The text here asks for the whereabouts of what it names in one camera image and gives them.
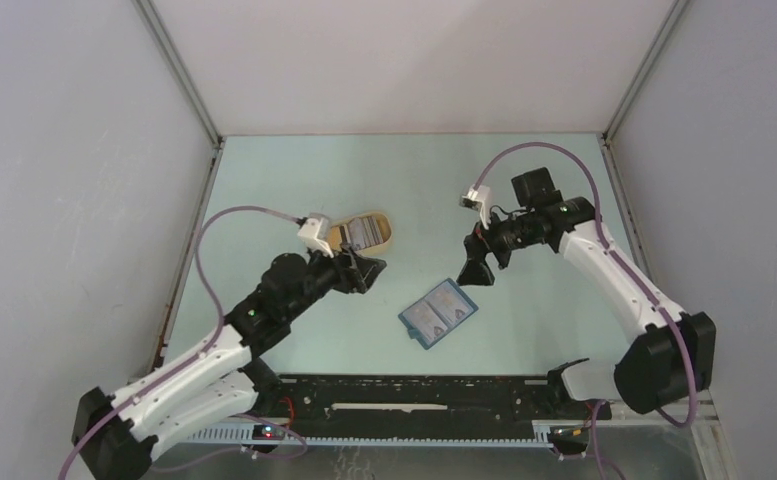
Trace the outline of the blue leather card holder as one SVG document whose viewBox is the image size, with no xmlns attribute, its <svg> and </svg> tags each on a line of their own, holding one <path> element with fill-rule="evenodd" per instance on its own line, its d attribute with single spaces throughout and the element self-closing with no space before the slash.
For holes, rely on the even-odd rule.
<svg viewBox="0 0 777 480">
<path fill-rule="evenodd" d="M 409 338 L 429 350 L 478 310 L 458 283 L 447 278 L 401 311 L 398 319 Z"/>
</svg>

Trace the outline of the silver VIP credit card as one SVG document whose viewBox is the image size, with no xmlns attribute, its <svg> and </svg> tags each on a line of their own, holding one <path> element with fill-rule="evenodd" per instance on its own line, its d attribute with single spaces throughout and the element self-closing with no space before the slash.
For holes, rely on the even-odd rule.
<svg viewBox="0 0 777 480">
<path fill-rule="evenodd" d="M 447 324 L 425 301 L 411 306 L 405 314 L 405 318 L 417 332 L 418 338 L 426 348 L 436 343 L 448 330 Z"/>
</svg>

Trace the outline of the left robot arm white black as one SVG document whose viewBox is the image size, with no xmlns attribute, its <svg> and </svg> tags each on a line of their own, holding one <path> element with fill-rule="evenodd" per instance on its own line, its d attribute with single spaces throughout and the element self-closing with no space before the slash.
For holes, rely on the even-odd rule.
<svg viewBox="0 0 777 480">
<path fill-rule="evenodd" d="M 345 248 L 277 256 L 256 289 L 191 350 L 110 394 L 80 400 L 71 440 L 96 479 L 139 479 L 174 444 L 229 415 L 268 416 L 280 403 L 278 379 L 261 356 L 293 321 L 331 291 L 365 294 L 384 260 Z"/>
</svg>

